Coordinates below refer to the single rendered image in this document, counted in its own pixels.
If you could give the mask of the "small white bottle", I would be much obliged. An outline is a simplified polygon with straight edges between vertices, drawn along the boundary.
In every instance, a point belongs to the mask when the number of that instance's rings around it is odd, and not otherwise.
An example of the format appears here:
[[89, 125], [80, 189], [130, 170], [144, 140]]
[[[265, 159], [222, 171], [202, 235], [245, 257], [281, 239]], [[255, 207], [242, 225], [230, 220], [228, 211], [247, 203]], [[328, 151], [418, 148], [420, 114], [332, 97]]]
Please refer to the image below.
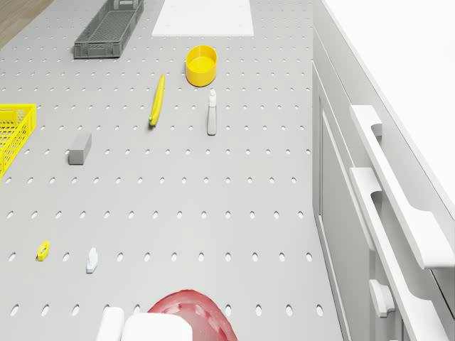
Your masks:
[[207, 134], [209, 136], [214, 136], [216, 135], [216, 132], [217, 132], [216, 92], [214, 89], [211, 89], [208, 99]]

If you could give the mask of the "banana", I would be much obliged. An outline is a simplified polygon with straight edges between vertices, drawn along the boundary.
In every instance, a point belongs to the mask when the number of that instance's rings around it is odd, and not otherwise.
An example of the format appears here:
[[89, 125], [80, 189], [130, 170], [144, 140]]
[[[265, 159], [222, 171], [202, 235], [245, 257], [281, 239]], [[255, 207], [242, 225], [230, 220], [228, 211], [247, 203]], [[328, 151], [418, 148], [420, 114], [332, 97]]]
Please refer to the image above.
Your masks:
[[149, 125], [156, 126], [156, 123], [159, 119], [159, 115], [161, 112], [161, 107], [164, 98], [164, 90], [165, 90], [165, 74], [162, 74], [159, 79], [158, 86], [156, 88], [156, 95], [154, 98], [153, 107], [151, 109], [151, 113], [149, 116]]

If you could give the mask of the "yellow bowl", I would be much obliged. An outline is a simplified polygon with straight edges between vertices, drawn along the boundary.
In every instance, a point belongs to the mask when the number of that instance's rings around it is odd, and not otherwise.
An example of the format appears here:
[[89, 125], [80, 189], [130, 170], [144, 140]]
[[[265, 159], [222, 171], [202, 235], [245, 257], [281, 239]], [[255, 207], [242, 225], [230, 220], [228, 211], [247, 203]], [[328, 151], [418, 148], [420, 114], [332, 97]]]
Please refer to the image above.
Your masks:
[[209, 85], [216, 77], [218, 56], [209, 45], [197, 45], [186, 56], [186, 78], [196, 87]]

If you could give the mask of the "white cabinet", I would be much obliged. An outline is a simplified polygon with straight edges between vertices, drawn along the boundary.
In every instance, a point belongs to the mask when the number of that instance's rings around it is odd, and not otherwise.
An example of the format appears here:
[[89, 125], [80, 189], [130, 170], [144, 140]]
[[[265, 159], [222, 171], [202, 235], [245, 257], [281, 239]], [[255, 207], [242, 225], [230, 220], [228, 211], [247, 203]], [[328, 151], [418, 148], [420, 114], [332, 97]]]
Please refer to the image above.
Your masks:
[[313, 209], [343, 336], [455, 341], [455, 1], [313, 0]]

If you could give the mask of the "red plate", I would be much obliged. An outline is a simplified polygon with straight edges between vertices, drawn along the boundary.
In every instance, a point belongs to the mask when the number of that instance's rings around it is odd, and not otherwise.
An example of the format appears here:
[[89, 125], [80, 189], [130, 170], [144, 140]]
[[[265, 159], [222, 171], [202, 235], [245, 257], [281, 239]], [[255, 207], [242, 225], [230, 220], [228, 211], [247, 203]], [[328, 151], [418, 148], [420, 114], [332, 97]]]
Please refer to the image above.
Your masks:
[[219, 307], [198, 291], [181, 290], [167, 295], [148, 312], [180, 316], [191, 326], [193, 341], [238, 341]]

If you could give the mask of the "grey cube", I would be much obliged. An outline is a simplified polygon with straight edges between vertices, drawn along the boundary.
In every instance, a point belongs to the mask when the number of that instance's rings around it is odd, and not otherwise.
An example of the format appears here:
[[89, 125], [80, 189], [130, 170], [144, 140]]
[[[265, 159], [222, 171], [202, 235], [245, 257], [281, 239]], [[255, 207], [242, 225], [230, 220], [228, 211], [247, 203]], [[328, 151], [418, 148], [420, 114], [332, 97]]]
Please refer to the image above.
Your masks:
[[76, 136], [69, 152], [70, 165], [83, 165], [92, 145], [91, 133], [80, 133]]

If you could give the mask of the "white board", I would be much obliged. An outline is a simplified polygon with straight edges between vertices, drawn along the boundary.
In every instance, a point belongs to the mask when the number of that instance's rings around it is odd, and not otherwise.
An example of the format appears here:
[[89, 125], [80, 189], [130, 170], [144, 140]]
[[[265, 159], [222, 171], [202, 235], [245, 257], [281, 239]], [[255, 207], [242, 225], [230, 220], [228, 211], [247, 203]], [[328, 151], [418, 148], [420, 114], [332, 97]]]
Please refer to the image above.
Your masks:
[[251, 37], [250, 0], [165, 0], [152, 35]]

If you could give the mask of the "small pale bolt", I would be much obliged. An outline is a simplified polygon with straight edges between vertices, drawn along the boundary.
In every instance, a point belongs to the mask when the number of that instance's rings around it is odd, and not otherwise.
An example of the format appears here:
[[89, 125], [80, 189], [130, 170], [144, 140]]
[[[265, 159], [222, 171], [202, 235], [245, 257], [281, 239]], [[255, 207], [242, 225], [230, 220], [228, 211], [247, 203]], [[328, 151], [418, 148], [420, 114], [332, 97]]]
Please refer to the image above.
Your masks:
[[97, 268], [98, 264], [98, 253], [95, 247], [91, 248], [87, 258], [86, 272], [92, 274]]

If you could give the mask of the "dark grey basket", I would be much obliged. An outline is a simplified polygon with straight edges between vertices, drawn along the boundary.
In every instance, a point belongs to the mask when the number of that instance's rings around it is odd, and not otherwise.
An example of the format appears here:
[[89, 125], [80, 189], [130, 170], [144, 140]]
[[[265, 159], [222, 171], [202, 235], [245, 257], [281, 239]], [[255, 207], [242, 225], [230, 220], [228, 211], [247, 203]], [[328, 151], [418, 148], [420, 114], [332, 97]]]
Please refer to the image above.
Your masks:
[[119, 58], [144, 10], [144, 0], [106, 0], [77, 37], [74, 59]]

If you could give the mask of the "yellow basket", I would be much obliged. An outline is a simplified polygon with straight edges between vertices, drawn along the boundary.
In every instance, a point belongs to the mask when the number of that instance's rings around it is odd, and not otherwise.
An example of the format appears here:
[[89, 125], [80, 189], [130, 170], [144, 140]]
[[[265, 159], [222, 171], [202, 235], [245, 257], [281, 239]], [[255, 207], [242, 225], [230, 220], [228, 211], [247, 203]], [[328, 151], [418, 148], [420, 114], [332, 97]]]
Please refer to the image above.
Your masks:
[[36, 127], [36, 104], [0, 104], [0, 180]]

